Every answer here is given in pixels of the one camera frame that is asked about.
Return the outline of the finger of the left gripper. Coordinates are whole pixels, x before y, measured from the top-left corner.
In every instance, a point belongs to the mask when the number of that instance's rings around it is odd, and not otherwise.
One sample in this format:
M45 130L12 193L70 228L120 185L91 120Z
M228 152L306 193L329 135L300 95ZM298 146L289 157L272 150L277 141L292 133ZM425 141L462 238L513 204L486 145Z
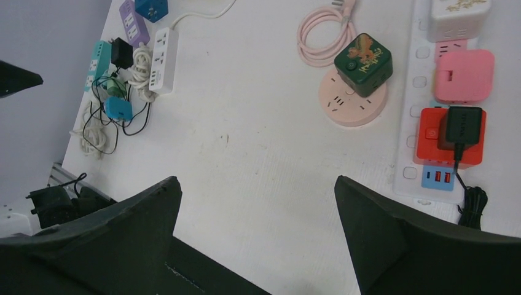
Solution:
M43 83L39 74L1 60L1 98Z

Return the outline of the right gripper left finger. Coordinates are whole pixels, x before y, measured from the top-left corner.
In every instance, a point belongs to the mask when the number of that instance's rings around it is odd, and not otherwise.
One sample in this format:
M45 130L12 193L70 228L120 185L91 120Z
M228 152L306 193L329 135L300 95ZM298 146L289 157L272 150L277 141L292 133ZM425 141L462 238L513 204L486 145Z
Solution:
M2 294L263 294L173 235L178 179L32 236L1 238Z

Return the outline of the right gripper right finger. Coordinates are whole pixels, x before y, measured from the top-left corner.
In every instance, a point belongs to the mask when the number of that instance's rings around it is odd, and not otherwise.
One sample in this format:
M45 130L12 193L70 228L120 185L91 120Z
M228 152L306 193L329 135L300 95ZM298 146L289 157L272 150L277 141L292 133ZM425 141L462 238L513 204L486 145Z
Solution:
M519 294L520 239L470 229L339 176L334 186L362 294Z

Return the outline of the light blue plug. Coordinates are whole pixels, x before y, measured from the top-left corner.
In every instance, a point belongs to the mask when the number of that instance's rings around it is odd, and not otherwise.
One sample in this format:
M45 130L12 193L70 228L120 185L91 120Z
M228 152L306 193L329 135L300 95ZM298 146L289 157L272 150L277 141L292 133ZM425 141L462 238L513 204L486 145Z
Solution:
M104 103L104 111L108 118L130 121L133 117L132 105L129 101L110 96Z

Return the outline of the dark blue cube adapter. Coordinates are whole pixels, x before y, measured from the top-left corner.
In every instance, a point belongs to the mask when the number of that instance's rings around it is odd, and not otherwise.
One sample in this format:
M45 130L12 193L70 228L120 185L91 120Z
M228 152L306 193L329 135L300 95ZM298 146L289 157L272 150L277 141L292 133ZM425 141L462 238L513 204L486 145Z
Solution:
M167 0L135 0L135 11L151 23L169 13Z

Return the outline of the white USB power strip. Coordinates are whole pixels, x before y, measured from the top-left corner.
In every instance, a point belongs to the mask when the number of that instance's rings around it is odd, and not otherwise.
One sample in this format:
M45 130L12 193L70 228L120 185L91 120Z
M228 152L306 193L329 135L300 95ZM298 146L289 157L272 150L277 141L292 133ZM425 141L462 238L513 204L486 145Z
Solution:
M179 34L169 27L155 34L149 90L158 95L173 91L178 41Z

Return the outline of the pink round power strip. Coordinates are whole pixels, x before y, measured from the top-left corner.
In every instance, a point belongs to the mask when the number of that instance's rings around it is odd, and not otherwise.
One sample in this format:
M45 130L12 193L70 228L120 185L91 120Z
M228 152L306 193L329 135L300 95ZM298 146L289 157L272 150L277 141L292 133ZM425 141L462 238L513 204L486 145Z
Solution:
M384 110L387 98L386 83L363 98L344 83L336 69L325 74L318 90L318 101L325 115L343 127L358 127L372 122Z

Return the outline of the green patterned cube adapter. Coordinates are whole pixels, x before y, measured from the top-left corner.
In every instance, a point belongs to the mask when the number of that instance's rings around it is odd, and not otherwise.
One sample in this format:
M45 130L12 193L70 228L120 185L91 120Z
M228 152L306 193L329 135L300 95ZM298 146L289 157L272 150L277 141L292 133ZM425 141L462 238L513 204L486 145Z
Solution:
M334 58L334 66L344 83L365 98L392 76L393 56L372 36L361 33Z

